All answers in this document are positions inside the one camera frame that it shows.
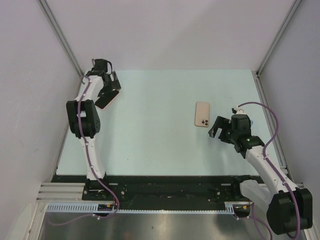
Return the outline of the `gold pink smartphone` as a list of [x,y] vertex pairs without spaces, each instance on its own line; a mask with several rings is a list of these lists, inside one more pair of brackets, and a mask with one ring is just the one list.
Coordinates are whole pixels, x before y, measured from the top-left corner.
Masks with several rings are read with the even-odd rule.
[[207,128],[210,123],[210,104],[198,101],[195,105],[194,124],[197,127]]

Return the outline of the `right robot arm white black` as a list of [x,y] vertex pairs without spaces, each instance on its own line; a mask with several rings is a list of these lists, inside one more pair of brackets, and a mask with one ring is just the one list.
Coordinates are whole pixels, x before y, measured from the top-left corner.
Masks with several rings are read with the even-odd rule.
[[218,116],[208,131],[211,138],[221,133],[221,142],[232,144],[237,153],[247,160],[263,180],[246,179],[230,188],[231,196],[242,201],[248,198],[266,214],[272,231],[277,235],[289,234],[313,226],[313,197],[306,188],[299,188],[266,153],[264,142],[252,135],[251,120],[246,114],[234,114],[230,119]]

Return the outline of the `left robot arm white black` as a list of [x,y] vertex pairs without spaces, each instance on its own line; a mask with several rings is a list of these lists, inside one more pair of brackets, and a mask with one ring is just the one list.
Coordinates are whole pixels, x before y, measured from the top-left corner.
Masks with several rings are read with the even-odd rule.
[[102,180],[106,176],[97,150],[102,124],[98,110],[104,110],[120,93],[121,84],[109,60],[96,58],[82,79],[83,89],[66,103],[70,131],[79,139],[87,167],[87,179]]

